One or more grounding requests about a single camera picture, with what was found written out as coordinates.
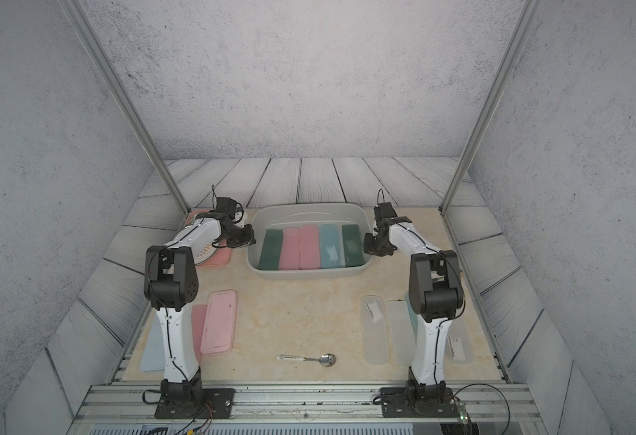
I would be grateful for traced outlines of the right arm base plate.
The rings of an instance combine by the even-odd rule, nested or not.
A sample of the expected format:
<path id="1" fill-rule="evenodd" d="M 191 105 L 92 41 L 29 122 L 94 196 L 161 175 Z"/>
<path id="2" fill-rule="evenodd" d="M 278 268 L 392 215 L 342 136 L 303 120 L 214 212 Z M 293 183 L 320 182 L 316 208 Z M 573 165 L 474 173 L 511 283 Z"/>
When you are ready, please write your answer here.
<path id="1" fill-rule="evenodd" d="M 384 418 L 459 418 L 455 404 L 418 398 L 405 387 L 383 387 L 372 403 L 381 406 Z"/>

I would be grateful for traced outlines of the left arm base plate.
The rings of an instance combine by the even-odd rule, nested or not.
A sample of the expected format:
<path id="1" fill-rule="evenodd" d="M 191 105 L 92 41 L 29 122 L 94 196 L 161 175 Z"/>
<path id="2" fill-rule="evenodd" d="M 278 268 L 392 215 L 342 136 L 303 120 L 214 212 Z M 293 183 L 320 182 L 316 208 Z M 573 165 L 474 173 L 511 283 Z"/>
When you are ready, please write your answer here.
<path id="1" fill-rule="evenodd" d="M 157 420 L 212 419 L 227 420 L 231 416 L 236 390 L 205 389 L 198 400 L 162 399 L 154 412 Z"/>

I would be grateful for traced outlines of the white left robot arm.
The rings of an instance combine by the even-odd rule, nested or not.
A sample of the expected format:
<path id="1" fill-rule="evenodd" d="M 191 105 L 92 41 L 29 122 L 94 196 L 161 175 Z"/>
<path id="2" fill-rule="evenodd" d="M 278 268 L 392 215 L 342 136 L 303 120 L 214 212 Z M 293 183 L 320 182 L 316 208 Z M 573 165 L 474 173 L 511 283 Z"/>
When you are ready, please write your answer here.
<path id="1" fill-rule="evenodd" d="M 196 257 L 208 246 L 227 248 L 256 243 L 253 227 L 236 200 L 222 197 L 212 210 L 195 217 L 171 241 L 150 246 L 145 254 L 144 295 L 156 311 L 165 355 L 160 391 L 168 402 L 200 402 L 198 359 L 193 349 L 192 303 L 199 281 Z"/>

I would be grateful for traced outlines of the grey plastic storage box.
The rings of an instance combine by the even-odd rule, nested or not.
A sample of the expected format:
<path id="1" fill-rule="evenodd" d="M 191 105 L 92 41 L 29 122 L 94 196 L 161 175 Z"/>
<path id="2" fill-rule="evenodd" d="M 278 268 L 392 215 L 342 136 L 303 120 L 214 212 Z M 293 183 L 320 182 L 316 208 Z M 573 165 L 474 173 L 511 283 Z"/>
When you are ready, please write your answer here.
<path id="1" fill-rule="evenodd" d="M 357 276 L 372 264 L 372 257 L 364 254 L 361 266 L 346 266 L 344 258 L 339 268 L 310 270 L 265 270 L 260 268 L 265 234 L 269 229 L 300 228 L 303 225 L 334 224 L 338 226 L 340 251 L 343 252 L 342 226 L 356 225 L 359 239 L 372 229 L 365 211 L 357 205 L 346 203 L 297 204 L 262 208 L 256 212 L 251 224 L 256 244 L 247 249 L 247 266 L 260 277 L 269 280 L 333 279 Z"/>

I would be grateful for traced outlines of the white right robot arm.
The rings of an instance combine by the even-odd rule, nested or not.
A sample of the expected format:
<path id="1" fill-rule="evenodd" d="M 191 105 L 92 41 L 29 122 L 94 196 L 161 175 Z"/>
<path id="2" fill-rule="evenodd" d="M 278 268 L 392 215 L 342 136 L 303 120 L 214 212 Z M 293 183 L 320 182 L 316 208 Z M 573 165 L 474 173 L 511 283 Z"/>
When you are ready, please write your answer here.
<path id="1" fill-rule="evenodd" d="M 458 255 L 430 243 L 390 202 L 373 208 L 375 225 L 363 238 L 364 253 L 410 259 L 408 298 L 417 315 L 415 355 L 405 387 L 412 407 L 442 404 L 447 397 L 444 357 L 451 324 L 465 311 Z"/>

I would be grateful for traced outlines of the dark green pencil case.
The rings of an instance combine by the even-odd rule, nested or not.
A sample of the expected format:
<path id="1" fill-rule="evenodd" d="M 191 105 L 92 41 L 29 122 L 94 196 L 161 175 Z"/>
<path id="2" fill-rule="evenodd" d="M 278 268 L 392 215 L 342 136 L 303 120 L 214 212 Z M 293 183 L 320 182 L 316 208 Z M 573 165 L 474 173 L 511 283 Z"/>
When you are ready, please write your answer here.
<path id="1" fill-rule="evenodd" d="M 263 246 L 257 268 L 276 271 L 279 269 L 284 233 L 281 229 L 268 229 L 265 232 Z"/>
<path id="2" fill-rule="evenodd" d="M 358 225 L 342 226 L 343 256 L 347 268 L 355 268 L 365 263 L 363 253 L 363 235 Z"/>

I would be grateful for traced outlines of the translucent pink pencil case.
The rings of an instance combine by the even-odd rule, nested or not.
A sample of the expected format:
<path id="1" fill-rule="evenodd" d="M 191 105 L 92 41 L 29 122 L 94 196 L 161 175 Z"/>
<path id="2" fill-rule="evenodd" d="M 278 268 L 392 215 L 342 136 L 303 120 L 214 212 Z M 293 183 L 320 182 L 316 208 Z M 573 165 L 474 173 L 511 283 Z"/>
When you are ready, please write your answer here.
<path id="1" fill-rule="evenodd" d="M 321 268 L 320 231 L 316 225 L 299 228 L 299 268 L 316 270 Z"/>

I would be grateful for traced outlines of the teal pencil case with label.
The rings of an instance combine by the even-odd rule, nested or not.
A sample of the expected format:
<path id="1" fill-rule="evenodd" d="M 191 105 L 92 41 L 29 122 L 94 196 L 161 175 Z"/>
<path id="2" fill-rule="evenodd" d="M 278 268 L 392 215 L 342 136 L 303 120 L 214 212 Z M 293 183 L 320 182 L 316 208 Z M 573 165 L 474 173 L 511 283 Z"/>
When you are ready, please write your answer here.
<path id="1" fill-rule="evenodd" d="M 323 269 L 343 268 L 343 241 L 341 228 L 336 224 L 319 226 L 320 262 Z"/>

